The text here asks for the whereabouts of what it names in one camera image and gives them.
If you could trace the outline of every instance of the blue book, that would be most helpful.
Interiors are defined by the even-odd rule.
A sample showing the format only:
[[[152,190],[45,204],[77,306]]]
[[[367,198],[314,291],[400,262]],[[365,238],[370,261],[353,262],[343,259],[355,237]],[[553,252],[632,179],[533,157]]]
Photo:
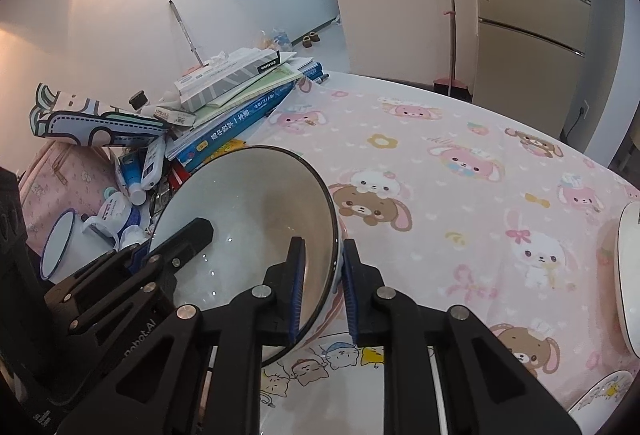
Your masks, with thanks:
[[[309,63],[303,70],[300,70],[310,81],[322,77],[322,65],[317,61]]]
[[[215,128],[208,130],[183,148],[176,156],[177,160],[189,173],[193,173],[207,157],[213,155],[222,145],[238,136],[240,132],[249,128],[254,122],[279,105],[292,91],[296,82],[290,81],[283,84],[241,106],[238,111],[220,122]]]

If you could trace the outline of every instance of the bag zipper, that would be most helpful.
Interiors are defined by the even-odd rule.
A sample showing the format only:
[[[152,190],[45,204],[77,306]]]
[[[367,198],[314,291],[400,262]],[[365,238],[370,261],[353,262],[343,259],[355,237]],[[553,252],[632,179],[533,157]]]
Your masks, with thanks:
[[[72,145],[68,144],[66,146],[66,149],[60,152],[60,155],[58,155],[58,157],[53,161],[53,164],[51,165],[51,169],[53,170],[53,173],[55,173],[56,177],[58,177],[58,180],[60,180],[60,182],[62,182],[62,184],[65,186],[68,184],[68,182],[65,176],[62,173],[60,173],[60,168],[62,167],[62,164],[66,160],[66,157],[68,157],[69,153],[71,153],[71,146]]]

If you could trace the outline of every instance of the bowl rim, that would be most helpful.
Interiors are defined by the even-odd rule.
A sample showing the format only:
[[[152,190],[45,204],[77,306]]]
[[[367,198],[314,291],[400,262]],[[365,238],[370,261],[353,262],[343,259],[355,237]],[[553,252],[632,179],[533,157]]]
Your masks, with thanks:
[[[287,150],[287,149],[284,149],[284,148],[280,148],[280,147],[277,147],[277,146],[263,145],[263,144],[255,144],[255,145],[244,146],[242,148],[238,148],[236,150],[232,150],[232,151],[228,151],[226,153],[223,153],[219,157],[216,157],[215,159],[213,159],[211,162],[209,162],[207,164],[204,164],[204,166],[201,166],[196,172],[194,172],[193,175],[195,175],[197,172],[201,171],[206,166],[209,166],[209,165],[215,163],[217,160],[222,159],[223,157],[226,157],[227,155],[232,155],[234,153],[239,153],[239,152],[242,152],[244,150],[250,150],[250,149],[265,149],[265,150],[276,151],[276,152],[279,152],[279,153],[284,153],[284,154],[294,158],[299,163],[301,163],[307,169],[307,171],[309,171],[309,173],[311,173],[314,176],[314,178],[318,182],[318,185],[320,186],[320,189],[322,190],[322,193],[324,194],[324,198],[325,198],[327,206],[329,208],[329,216],[330,216],[331,221],[332,221],[333,246],[332,246],[332,252],[331,252],[331,263],[330,263],[330,266],[329,266],[329,274],[327,275],[326,281],[324,282],[324,288],[322,289],[322,293],[321,293],[321,296],[320,296],[320,299],[319,299],[318,303],[316,304],[316,308],[311,313],[311,316],[309,316],[309,319],[306,322],[306,324],[299,330],[298,335],[296,336],[295,342],[293,342],[292,344],[290,344],[287,347],[283,347],[280,351],[277,351],[275,354],[270,355],[270,357],[266,358],[265,360],[263,360],[261,362],[261,366],[262,367],[266,367],[267,365],[270,365],[271,363],[275,363],[275,361],[279,360],[281,357],[283,357],[284,355],[288,354],[298,344],[300,344],[300,341],[302,341],[302,339],[304,339],[304,337],[309,332],[309,330],[311,330],[311,327],[318,320],[318,317],[320,316],[320,314],[322,312],[322,309],[324,308],[324,305],[325,305],[325,303],[327,301],[327,298],[329,297],[329,294],[331,292],[331,289],[332,289],[332,286],[333,286],[333,283],[334,283],[335,272],[337,271],[337,268],[338,268],[338,248],[339,248],[339,245],[340,245],[340,228],[338,227],[338,218],[337,218],[337,215],[335,213],[334,200],[332,199],[331,193],[329,192],[329,189],[327,188],[326,184],[324,183],[324,180],[322,180],[322,177],[320,176],[320,174],[313,168],[313,166],[311,166],[311,164],[309,164],[305,159],[300,157],[300,155],[298,155],[296,153],[293,153],[290,150]],[[182,187],[184,187],[186,184],[189,184],[190,180],[192,180],[192,179],[193,179],[193,176],[191,176],[187,180],[185,180],[185,182],[182,185]],[[166,209],[168,207],[169,206],[167,205],[164,208],[164,210],[162,211],[162,214],[164,214],[164,211],[166,211]],[[159,217],[157,223],[159,223],[159,221],[162,219],[162,214]]]

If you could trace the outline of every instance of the yellow flower print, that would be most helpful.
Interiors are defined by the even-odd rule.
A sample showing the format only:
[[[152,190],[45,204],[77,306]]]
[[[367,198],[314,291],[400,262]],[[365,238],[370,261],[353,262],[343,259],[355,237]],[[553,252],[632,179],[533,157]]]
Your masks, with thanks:
[[[386,137],[381,133],[374,133],[367,139],[367,142],[375,148],[395,148],[398,146],[398,141],[391,137]]]

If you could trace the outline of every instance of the blue tube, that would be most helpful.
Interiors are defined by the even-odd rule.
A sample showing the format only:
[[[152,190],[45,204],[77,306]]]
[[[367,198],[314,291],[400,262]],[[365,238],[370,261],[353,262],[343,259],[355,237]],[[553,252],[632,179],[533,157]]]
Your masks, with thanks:
[[[141,206],[145,203],[146,193],[140,185],[142,178],[142,168],[137,153],[129,153],[120,157],[122,166],[122,176],[129,190],[129,200],[134,206]]]

